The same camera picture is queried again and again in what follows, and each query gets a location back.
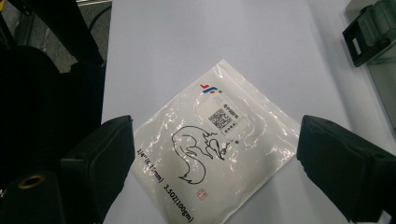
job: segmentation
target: red and blue logo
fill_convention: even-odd
[[[209,85],[200,85],[200,86],[202,87],[202,89],[204,89],[202,91],[203,93],[208,93],[208,92],[215,93],[216,90],[218,89],[216,87],[210,87]]]

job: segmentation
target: white pouch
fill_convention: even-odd
[[[168,223],[223,223],[295,154],[299,131],[221,61],[135,132],[132,172]]]

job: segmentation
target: cable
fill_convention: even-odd
[[[90,27],[88,28],[90,31],[92,31],[93,26],[95,25],[96,21],[107,11],[109,11],[111,9],[111,6],[109,7],[105,7],[105,9],[103,9],[101,12],[99,12],[95,18],[93,18],[93,20],[91,21]]]

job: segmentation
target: black line drawing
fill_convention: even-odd
[[[179,178],[187,181],[189,184],[199,184],[205,179],[206,168],[201,162],[202,156],[207,156],[214,159],[214,155],[224,161],[224,156],[227,153],[226,143],[225,148],[220,148],[216,133],[209,133],[201,128],[195,126],[185,126],[179,129],[172,135],[174,143],[174,150],[176,154],[186,162],[188,171]]]

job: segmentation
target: table surface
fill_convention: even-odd
[[[366,66],[342,32],[348,0],[114,0],[103,121],[134,128],[225,59],[289,116],[330,119],[396,154]],[[379,223],[387,223],[382,216]],[[105,223],[166,223],[133,175]],[[347,223],[293,158],[226,223]]]

